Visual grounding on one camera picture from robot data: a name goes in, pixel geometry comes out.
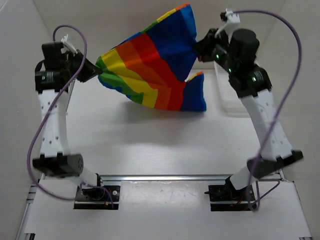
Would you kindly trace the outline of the rainbow striped shorts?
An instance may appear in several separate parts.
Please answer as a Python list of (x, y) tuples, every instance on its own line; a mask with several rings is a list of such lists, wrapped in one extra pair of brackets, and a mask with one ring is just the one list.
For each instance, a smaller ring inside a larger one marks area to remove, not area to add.
[(152, 109), (204, 112), (204, 73), (190, 75), (197, 55), (189, 3), (176, 7), (99, 56), (99, 82)]

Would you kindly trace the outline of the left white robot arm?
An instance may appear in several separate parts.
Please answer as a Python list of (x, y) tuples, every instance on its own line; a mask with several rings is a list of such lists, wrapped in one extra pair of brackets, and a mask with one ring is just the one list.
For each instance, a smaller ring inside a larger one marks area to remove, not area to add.
[(100, 200), (105, 194), (98, 174), (84, 166), (81, 154), (72, 154), (67, 137), (67, 110), (73, 85), (67, 82), (77, 73), (76, 79), (87, 82), (102, 71), (84, 58), (83, 54), (66, 40), (44, 43), (44, 59), (35, 68), (35, 90), (45, 121), (41, 128), (39, 157), (32, 166), (48, 177), (67, 178), (76, 185), (88, 185), (87, 194)]

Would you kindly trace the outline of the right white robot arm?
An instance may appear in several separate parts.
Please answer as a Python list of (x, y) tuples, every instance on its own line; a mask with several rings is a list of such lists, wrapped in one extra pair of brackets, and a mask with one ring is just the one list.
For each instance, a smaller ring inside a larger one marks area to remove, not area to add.
[(255, 160), (251, 158), (245, 167), (229, 176), (217, 192), (217, 196), (230, 200), (238, 199), (248, 183), (304, 157), (301, 150), (293, 148), (281, 123), (274, 117), (272, 84), (266, 70), (256, 63), (259, 45), (252, 30), (239, 28), (228, 37), (224, 30), (211, 28), (193, 47), (200, 62), (216, 62), (228, 73), (228, 82), (246, 108), (262, 149), (255, 169), (252, 169)]

